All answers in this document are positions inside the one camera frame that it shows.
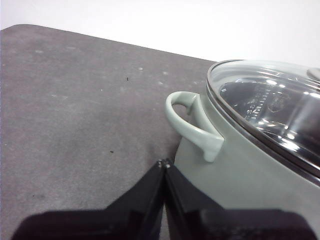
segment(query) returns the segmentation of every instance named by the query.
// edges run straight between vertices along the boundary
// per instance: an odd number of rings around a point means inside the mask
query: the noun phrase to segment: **metal rim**
[[[212,104],[223,115],[223,117],[249,141],[258,146],[265,153],[276,159],[278,162],[293,170],[295,173],[320,186],[319,169],[313,166],[312,163],[307,159],[291,154],[289,151],[283,149],[280,145],[278,145],[276,141],[256,129],[240,114],[229,107],[228,103],[222,97],[220,97],[214,89],[212,89],[210,85],[211,71],[221,64],[234,61],[242,60],[235,59],[221,61],[215,63],[209,68],[207,72],[206,93]]]

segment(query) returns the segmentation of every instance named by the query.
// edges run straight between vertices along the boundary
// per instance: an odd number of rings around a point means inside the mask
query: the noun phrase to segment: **white wall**
[[[320,0],[2,0],[1,29],[16,24],[213,61],[320,67]]]

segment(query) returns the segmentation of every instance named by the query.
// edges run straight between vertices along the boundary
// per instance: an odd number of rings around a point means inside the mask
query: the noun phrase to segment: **slow cooker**
[[[319,68],[218,62],[201,94],[171,93],[165,112],[182,136],[175,165],[196,187],[225,208],[298,213],[320,238]]]

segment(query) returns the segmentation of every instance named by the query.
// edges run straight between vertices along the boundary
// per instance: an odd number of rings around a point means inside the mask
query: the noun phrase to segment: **gray mat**
[[[165,99],[202,91],[211,64],[36,25],[1,31],[1,239],[34,213],[105,208],[173,158]]]

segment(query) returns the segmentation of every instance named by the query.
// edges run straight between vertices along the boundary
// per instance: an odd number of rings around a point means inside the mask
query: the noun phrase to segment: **glass lid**
[[[208,72],[208,93],[212,102],[218,103],[250,134],[268,139],[271,149],[281,148],[303,160],[308,170],[312,167],[311,172],[319,177],[320,79],[317,71],[272,61],[222,62]]]

